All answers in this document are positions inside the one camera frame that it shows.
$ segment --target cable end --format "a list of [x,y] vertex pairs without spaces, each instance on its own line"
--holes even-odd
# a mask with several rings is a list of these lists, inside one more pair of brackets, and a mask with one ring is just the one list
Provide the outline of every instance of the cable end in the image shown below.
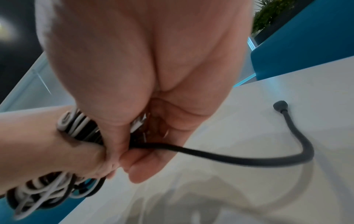
[[284,110],[288,111],[288,103],[283,100],[280,100],[273,104],[273,107],[279,113],[282,113]]

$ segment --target table surface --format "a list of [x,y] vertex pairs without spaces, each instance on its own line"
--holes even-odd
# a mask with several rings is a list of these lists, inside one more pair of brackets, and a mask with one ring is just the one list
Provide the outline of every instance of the table surface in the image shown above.
[[286,100],[315,158],[250,168],[178,154],[134,185],[119,170],[60,224],[349,224],[354,220],[354,57],[234,88],[186,147],[244,157],[296,154],[273,103]]

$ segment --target potted plant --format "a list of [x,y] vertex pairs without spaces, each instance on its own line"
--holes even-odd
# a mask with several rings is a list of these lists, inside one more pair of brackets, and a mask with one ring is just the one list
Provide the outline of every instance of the potted plant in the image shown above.
[[314,0],[257,0],[252,36],[258,45],[294,18]]

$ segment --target white table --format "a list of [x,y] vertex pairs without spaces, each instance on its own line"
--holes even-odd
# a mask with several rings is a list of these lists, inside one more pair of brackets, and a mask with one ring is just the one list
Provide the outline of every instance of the white table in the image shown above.
[[354,223],[354,57],[234,88],[186,147],[233,156],[300,152],[273,103],[286,100],[315,159],[288,168],[178,154],[149,181],[118,171],[60,224]]

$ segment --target hand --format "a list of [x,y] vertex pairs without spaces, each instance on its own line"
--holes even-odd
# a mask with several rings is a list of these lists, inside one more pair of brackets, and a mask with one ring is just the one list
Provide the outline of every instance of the hand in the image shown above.
[[0,114],[0,194],[51,172],[96,177],[105,148],[79,142],[56,130],[70,107],[40,108]]
[[44,5],[37,1],[39,39],[102,131],[102,175],[122,166],[135,183],[175,153],[128,151],[130,122],[146,110],[148,141],[182,146],[235,84],[252,18],[249,0],[63,1],[55,15]]

